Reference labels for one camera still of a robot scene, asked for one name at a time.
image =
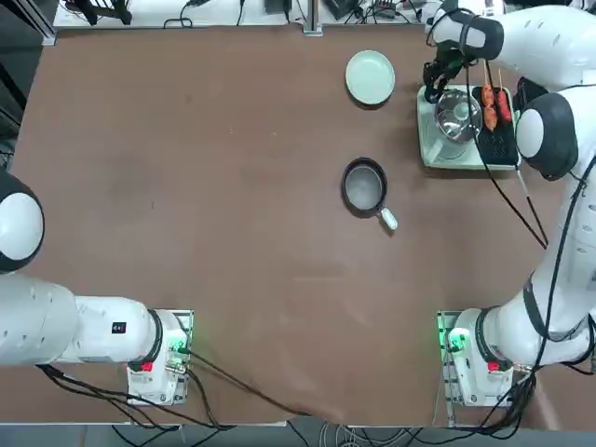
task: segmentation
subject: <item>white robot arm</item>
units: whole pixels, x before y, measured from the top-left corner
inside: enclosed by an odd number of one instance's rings
[[[486,59],[546,88],[517,124],[521,155],[550,181],[567,182],[560,223],[538,268],[507,304],[468,309],[452,330],[452,349],[466,405],[493,406],[511,386],[512,365],[580,359],[590,348],[590,310],[596,305],[596,171],[581,184],[556,287],[555,259],[571,197],[596,156],[596,17],[570,7],[536,7],[493,17],[499,8],[447,0],[435,17],[439,51]],[[551,317],[546,315],[552,299]]]
[[[129,394],[157,404],[182,401],[184,356],[173,347],[189,347],[191,312],[148,310],[121,297],[76,296],[12,273],[38,253],[44,228],[34,193],[0,171],[0,365],[127,363]]]

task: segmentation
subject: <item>brown table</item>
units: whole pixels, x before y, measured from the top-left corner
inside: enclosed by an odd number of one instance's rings
[[[343,83],[365,48],[397,73],[376,111],[355,106]],[[61,34],[44,50],[13,169],[47,219],[26,272],[79,294],[193,308],[196,350],[333,422],[429,425],[437,311],[505,303],[541,256],[483,175],[422,166],[414,98],[432,57],[422,29],[406,26],[322,38],[292,27]],[[340,200],[357,156],[386,170],[393,237]],[[551,228],[562,184],[526,180]],[[500,182],[525,211],[515,177]],[[222,421],[287,417],[199,372]],[[126,386],[115,365],[74,373]],[[33,367],[0,374],[2,421],[122,421]],[[582,411],[592,385],[547,369],[526,424],[592,429]],[[182,410],[204,417],[195,390]]]

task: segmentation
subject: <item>wire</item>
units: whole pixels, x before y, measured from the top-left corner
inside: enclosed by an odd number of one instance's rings
[[[413,13],[416,15],[416,19],[418,20],[419,23],[422,23],[422,9],[418,10],[416,9],[416,7],[413,5],[412,0],[408,0],[408,3],[410,3],[410,6],[413,9]]]
[[[290,426],[290,428],[291,428],[291,431],[293,431],[294,433],[296,433],[296,436],[302,440],[303,444],[306,447],[310,447],[310,444],[308,443],[308,441],[306,440],[306,438],[302,435],[302,433],[300,433],[296,429],[296,427],[294,426],[294,424],[291,421],[287,421],[287,422],[288,422],[288,426]]]
[[[366,440],[367,442],[369,442],[372,445],[378,444],[376,447],[388,447],[389,445],[394,444],[395,442],[397,442],[398,440],[400,440],[407,434],[406,430],[404,428],[400,428],[395,435],[392,435],[391,437],[387,438],[386,440],[373,440],[368,435],[368,433],[364,430],[364,428],[361,428],[361,430],[362,430],[362,434],[364,435],[365,439],[363,439],[361,436],[359,436],[358,433],[356,433],[356,432],[352,433],[354,438],[356,438],[357,440]]]
[[[549,238],[547,237],[547,233],[544,231],[544,226],[542,226],[542,221],[538,217],[536,208],[534,208],[534,202],[532,201],[532,198],[530,197],[530,192],[528,191],[528,188],[525,185],[525,181],[523,180],[522,171],[520,170],[520,167],[516,165],[515,171],[518,174],[518,179],[520,180],[521,188],[523,189],[523,193],[525,194],[525,199],[528,202],[528,207],[530,207],[530,211],[532,212],[532,215],[534,215],[534,219],[536,221],[536,224],[538,225],[538,230],[540,230],[540,235],[542,236],[542,240],[544,240],[545,244],[548,245]]]
[[[242,20],[242,12],[244,12],[244,2],[245,0],[240,0],[240,12],[238,13],[238,20],[236,20],[236,26],[240,26],[240,21]]]
[[[439,23],[441,23],[443,20],[447,19],[448,17],[451,17],[456,12],[467,12],[472,15],[474,14],[470,9],[467,9],[466,7],[456,7],[454,9],[450,9],[449,11],[445,12],[445,14],[443,14],[438,19],[433,21],[433,24],[430,27],[430,30],[428,30],[427,40],[426,40],[427,47],[435,47],[436,46],[436,45],[432,45],[430,43],[430,38],[433,36],[433,33],[435,32],[435,28],[437,28],[437,25]]]
[[[122,392],[122,391],[112,391],[112,390],[109,390],[109,389],[99,388],[97,386],[90,385],[90,384],[88,384],[86,382],[83,382],[83,381],[80,381],[80,380],[75,380],[75,379],[72,379],[70,377],[67,377],[62,371],[60,371],[60,370],[58,370],[58,369],[56,369],[54,367],[51,367],[50,366],[49,368],[44,368],[44,367],[47,367],[47,366],[48,365],[38,365],[38,368],[40,368],[42,371],[44,371],[44,373],[46,374],[46,376],[50,380],[52,380],[52,382],[54,382],[56,385],[58,385],[59,387],[61,387],[63,389],[66,389],[67,391],[73,392],[75,394],[81,394],[83,396],[88,396],[88,397],[96,398],[96,399],[99,399],[99,400],[109,400],[112,403],[118,402],[118,403],[120,403],[122,405],[131,407],[135,411],[137,411],[139,413],[142,413],[143,416],[154,425],[154,427],[160,427],[160,426],[158,426],[157,424],[153,423],[151,421],[151,419],[149,418],[149,416],[147,416],[137,406],[135,406],[135,405],[133,405],[131,403],[128,403],[126,401],[122,401],[122,400],[118,400],[118,399],[115,399],[115,398],[107,397],[105,395],[118,396],[118,397],[122,397],[122,398],[129,399],[129,400],[138,400],[140,402],[146,403],[146,404],[148,404],[148,405],[150,405],[150,406],[158,409],[160,412],[168,413],[168,414],[172,414],[174,416],[181,417],[182,419],[185,419],[186,421],[192,422],[193,424],[198,424],[198,425],[200,425],[202,427],[214,428],[214,426],[212,426],[210,424],[205,424],[204,422],[201,422],[201,421],[199,421],[199,420],[197,420],[197,419],[195,419],[193,417],[190,417],[190,416],[188,416],[186,414],[178,413],[178,412],[176,412],[176,411],[174,411],[174,410],[172,410],[170,408],[167,408],[167,407],[165,407],[163,405],[158,405],[158,404],[156,404],[156,403],[154,403],[154,402],[152,402],[152,401],[150,401],[148,399],[142,398],[141,396],[133,396],[133,395],[131,395],[129,393],[125,393],[125,392]],[[67,382],[67,383],[72,384],[72,385],[81,386],[84,389],[90,390],[91,393],[87,393],[85,391],[81,391],[81,390],[75,389],[75,388],[70,388],[68,386],[65,386],[64,384],[60,384],[58,382],[58,380],[62,380],[64,382]]]
[[[376,15],[379,12],[387,11],[389,9],[393,10],[393,8],[391,8],[391,7],[381,7],[381,8],[378,8],[377,9],[374,6],[370,6],[370,7],[368,7],[366,9],[366,13],[364,14],[364,17],[362,17],[362,20],[359,23],[360,24],[366,24],[367,23],[367,19],[370,16],[372,16],[372,18],[374,19],[374,23],[377,24]],[[405,23],[402,23],[403,25],[405,25],[406,23],[407,24],[410,24],[410,25],[413,25],[413,23],[406,16],[404,16],[403,14],[401,14],[399,11],[395,11],[395,14],[396,14],[396,17],[399,16],[399,17],[403,18],[404,20],[406,20]]]
[[[64,9],[66,12],[68,12],[69,14],[73,14],[75,16],[77,16],[80,20],[88,23],[89,25],[91,25],[91,23],[89,23],[89,20],[87,20],[87,18],[83,15],[82,12],[76,12],[76,11],[71,11],[68,7],[65,7],[61,1],[58,2],[58,6],[61,7],[62,9]],[[100,20],[103,19],[103,16],[100,16],[97,18],[97,22],[95,23],[96,25],[100,22]]]
[[[220,433],[221,433],[221,431],[215,431],[215,432],[211,433],[210,435],[208,435],[207,438],[200,440],[199,442],[195,442],[194,444],[191,444],[189,447],[198,447],[199,445],[204,444],[205,442],[207,442],[211,438],[219,435]]]
[[[183,347],[183,348],[180,348],[178,350],[178,352],[180,352],[182,354],[188,354],[188,355],[194,357],[195,359],[205,363],[206,365],[210,366],[213,370],[215,370],[217,373],[219,373],[219,374],[223,375],[224,377],[226,377],[227,379],[229,379],[236,386],[239,386],[240,388],[243,388],[244,390],[249,391],[250,393],[254,394],[255,396],[258,396],[262,400],[269,402],[271,405],[278,407],[280,410],[283,410],[284,412],[292,413],[297,416],[309,416],[310,415],[309,413],[294,410],[293,408],[290,408],[287,405],[284,405],[283,403],[278,402],[277,400],[271,399],[270,397],[266,396],[264,393],[262,393],[261,391],[256,389],[254,386],[250,386],[246,382],[243,382],[240,379],[237,379],[235,376],[233,376],[229,372],[226,372],[219,366],[217,366],[214,363],[210,362],[209,360],[199,356],[197,353],[191,351],[190,349]]]
[[[491,85],[492,91],[494,91],[494,82],[493,82],[493,73],[491,71],[491,64],[488,61],[485,61],[484,64],[486,66],[486,73],[488,74],[488,81]],[[497,109],[497,112],[502,116],[503,114],[500,110],[499,102],[496,102],[496,109]],[[520,151],[519,151],[519,148],[516,143],[515,143],[515,148],[516,148],[516,152],[519,153]],[[523,192],[525,194],[525,199],[528,202],[528,207],[530,208],[530,211],[532,212],[534,219],[538,225],[538,230],[540,231],[542,240],[544,241],[545,246],[547,246],[549,244],[549,238],[547,237],[547,234],[544,231],[544,226],[542,226],[542,221],[538,217],[538,213],[536,212],[536,209],[534,207],[534,202],[532,201],[532,198],[530,197],[530,192],[528,191],[528,188],[526,187],[525,181],[523,180],[523,177],[522,177],[522,172],[520,171],[520,167],[517,165],[517,163],[515,164],[515,171],[516,171],[518,179],[520,181],[521,189],[523,190]]]
[[[587,180],[590,172],[592,171],[592,168],[594,167],[594,163],[596,163],[596,156],[594,156],[592,158],[592,160],[589,162],[588,166],[586,167],[586,170],[584,171],[584,173],[581,176],[580,181],[577,183],[577,188],[574,191],[573,195],[571,196],[571,202],[569,204],[569,209],[567,211],[567,215],[565,216],[565,222],[563,224],[562,232],[561,232],[561,240],[559,242],[559,248],[557,249],[557,255],[555,257],[555,264],[553,266],[552,280],[550,281],[549,300],[548,300],[548,305],[547,305],[547,316],[546,316],[546,320],[545,320],[546,334],[549,333],[552,302],[553,302],[555,288],[557,286],[557,278],[559,276],[559,268],[561,267],[562,252],[565,247],[565,240],[567,239],[567,233],[569,232],[569,225],[571,223],[571,218],[573,217],[573,212],[576,207],[577,200],[579,199],[579,196],[581,195],[582,188],[584,187],[584,184],[586,183],[586,180]],[[542,356],[544,354],[546,347],[547,347],[547,337],[545,336],[545,337],[542,337],[542,343],[540,344],[540,350],[538,351],[535,365],[532,368],[532,371],[534,373],[536,371],[538,371],[538,369],[540,368],[540,361],[542,360]]]
[[[564,365],[564,366],[566,366],[567,368],[570,368],[570,369],[574,370],[576,373],[580,373],[580,374],[583,374],[583,375],[594,375],[594,372],[580,370],[579,368],[577,368],[574,365]]]
[[[406,428],[406,433],[408,433],[410,435],[410,440],[408,440],[408,442],[406,442],[406,445],[404,445],[404,447],[410,447],[410,444],[413,443],[413,440],[416,439],[416,436],[418,436],[422,430],[423,430],[423,428],[420,427],[420,428],[418,428],[418,431],[416,431],[416,434],[412,435],[412,433],[410,433],[410,430],[408,430]]]
[[[467,107],[469,108],[469,110],[472,110],[472,101],[471,101],[471,93],[470,93],[470,86],[469,86],[469,66],[468,66],[467,63],[465,63],[464,68],[466,69]],[[476,135],[476,129],[474,127],[474,123],[473,123],[473,120],[472,120],[472,114],[469,114],[469,125],[473,129],[472,136],[474,137],[474,143],[476,143],[476,147],[477,148],[480,148],[480,143],[478,141],[478,136]],[[540,247],[542,247],[545,250],[547,248],[547,244],[545,244],[545,242],[540,238],[540,236],[536,233],[536,231],[534,230],[534,228],[532,228],[532,226],[528,223],[528,221],[525,219],[525,217],[523,217],[522,214],[515,207],[515,205],[513,205],[513,203],[511,202],[511,200],[507,196],[507,194],[505,194],[505,192],[503,191],[503,189],[501,189],[501,186],[496,181],[496,179],[494,178],[491,170],[486,165],[486,162],[484,161],[484,158],[482,157],[482,154],[480,152],[480,149],[479,149],[479,154],[481,155],[481,162],[482,162],[482,165],[484,166],[484,170],[486,171],[486,174],[488,175],[488,178],[493,183],[493,186],[496,189],[496,191],[503,198],[503,200],[505,200],[505,202],[509,205],[509,207],[515,213],[515,215],[518,216],[518,218],[523,223],[523,225],[527,228],[527,230],[530,232],[530,234],[532,236],[534,236],[534,238],[536,239],[536,241],[538,242],[538,244],[540,244]]]
[[[298,9],[300,9],[300,14],[302,15],[302,18],[303,18],[303,20],[304,20],[304,21],[308,21],[308,20],[306,19],[305,12],[304,12],[304,10],[302,9],[302,5],[300,4],[300,0],[296,0],[296,3],[298,4]]]
[[[170,428],[165,428],[160,426],[159,424],[156,424],[151,417],[149,417],[143,410],[135,407],[134,405],[128,403],[128,402],[124,402],[115,398],[108,398],[106,396],[101,395],[98,392],[93,392],[93,393],[88,393],[85,391],[81,391],[80,389],[75,389],[75,388],[71,388],[69,386],[66,386],[65,384],[61,384],[60,382],[58,382],[58,379],[52,375],[49,375],[48,372],[46,372],[44,369],[42,369],[42,371],[44,371],[44,373],[46,374],[46,376],[49,378],[49,380],[51,380],[56,386],[72,392],[74,394],[79,394],[82,396],[87,396],[87,397],[91,397],[91,398],[95,398],[95,399],[99,399],[99,400],[106,400],[108,401],[112,406],[114,406],[115,408],[117,408],[122,414],[124,414],[126,417],[128,417],[132,422],[134,422],[135,424],[137,424],[140,427],[143,428],[158,428],[160,430],[163,431],[170,431]],[[145,424],[143,424],[142,422],[140,422],[138,419],[136,419],[132,414],[130,414],[129,412],[127,412],[126,410],[122,409],[119,404],[125,405],[127,407],[130,407],[132,410],[135,410],[137,412],[139,412],[140,414],[143,415],[143,417],[151,424],[151,426],[146,426]]]
[[[196,374],[194,372],[192,372],[191,370],[188,370],[186,373],[189,375],[189,377],[193,380],[193,382],[195,382],[196,386],[198,387],[198,390],[201,394],[201,398],[203,400],[203,406],[205,407],[205,413],[207,414],[207,417],[209,418],[209,420],[213,424],[213,426],[215,428],[217,428],[218,430],[222,430],[222,431],[235,428],[235,426],[222,426],[217,422],[217,420],[213,416],[213,412],[211,411],[211,406],[209,405],[209,401],[207,400],[207,392],[205,391],[205,387],[203,386],[202,382],[198,379]]]
[[[123,440],[126,444],[128,444],[130,447],[143,447],[144,445],[147,445],[149,442],[152,442],[154,440],[156,440],[157,438],[159,438],[160,436],[165,435],[166,433],[168,433],[167,431],[160,431],[159,433],[157,433],[156,435],[152,436],[151,438],[149,438],[148,440],[146,440],[145,442],[142,442],[141,444],[135,444],[134,442],[132,442],[131,440],[128,440],[122,433],[120,433],[115,426],[111,426],[112,430],[115,432],[116,435],[118,435],[118,438],[120,438],[121,440]]]
[[[180,10],[180,16],[178,17],[178,19],[167,19],[166,21],[164,21],[163,29],[165,30],[166,28],[168,28],[168,25],[170,23],[180,23],[180,26],[182,28],[192,28],[194,25],[193,21],[190,20],[188,17],[183,17],[184,11],[191,5],[193,5],[193,0],[186,2],[183,8]]]

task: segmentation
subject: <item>small frying pan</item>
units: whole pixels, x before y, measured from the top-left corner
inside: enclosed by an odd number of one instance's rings
[[[378,216],[391,230],[398,229],[398,220],[385,206],[387,177],[374,160],[360,157],[344,171],[342,198],[347,208],[357,217]]]

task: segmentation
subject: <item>sausage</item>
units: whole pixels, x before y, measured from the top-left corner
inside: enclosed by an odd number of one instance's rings
[[[491,132],[494,131],[496,128],[496,112],[494,108],[491,107],[484,107],[484,126],[489,129]]]
[[[490,84],[482,86],[482,103],[484,107],[491,107],[494,104],[494,92]]]
[[[506,123],[510,123],[511,122],[511,111],[509,110],[507,94],[505,93],[505,91],[502,88],[497,93],[496,98],[499,102],[499,112],[501,113],[501,117],[503,118],[503,121],[505,121]]]

